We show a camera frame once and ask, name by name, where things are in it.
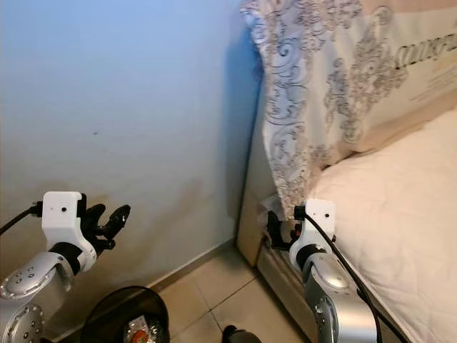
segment cable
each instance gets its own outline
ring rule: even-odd
[[[307,213],[303,213],[303,215],[304,215],[305,219],[307,219],[316,228],[316,230],[319,232],[319,234],[321,234],[321,236],[325,239],[327,244],[330,246],[332,252],[336,255],[336,257],[338,257],[340,262],[343,264],[344,268],[346,268],[348,273],[353,278],[354,282],[356,283],[357,287],[359,288],[360,292],[362,293],[363,298],[365,298],[363,300],[367,303],[368,307],[370,307],[370,310],[373,313],[373,318],[374,318],[374,321],[376,324],[376,331],[378,332],[377,342],[382,343],[382,341],[383,341],[382,336],[381,336],[381,327],[379,325],[379,320],[378,320],[378,317],[380,317],[383,320],[383,322],[386,323],[388,328],[390,330],[392,330],[392,332],[398,337],[398,339],[400,339],[400,341],[402,343],[409,343],[407,338],[404,337],[404,334],[401,333],[382,313],[380,313],[377,310],[377,308],[374,307],[373,302],[371,301],[371,299],[368,295],[368,290],[366,289],[365,284],[358,277],[358,275],[355,273],[355,271],[351,268],[349,263],[340,253],[340,251],[338,250],[336,245],[332,242],[330,237],[327,236],[327,234],[325,233],[324,230],[322,230],[322,228],[319,226],[319,224],[317,224],[316,221],[313,218],[311,218]]]
[[[29,214],[35,214],[38,217],[41,217],[41,213],[43,211],[43,202],[37,202],[36,205],[29,207],[26,209],[24,212],[18,214],[15,216],[12,220],[7,222],[4,226],[0,228],[0,236],[4,234],[6,231],[8,231],[9,228],[11,228],[15,223],[17,223],[19,220],[27,217]]]

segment white bedsheet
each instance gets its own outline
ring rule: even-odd
[[[413,342],[457,342],[457,109],[322,174],[337,245]]]

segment wall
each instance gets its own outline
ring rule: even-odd
[[[1,10],[1,223],[47,190],[131,217],[81,274],[56,336],[104,294],[234,236],[258,82],[239,1],[14,1]],[[4,277],[45,249],[36,218],[1,240]]]

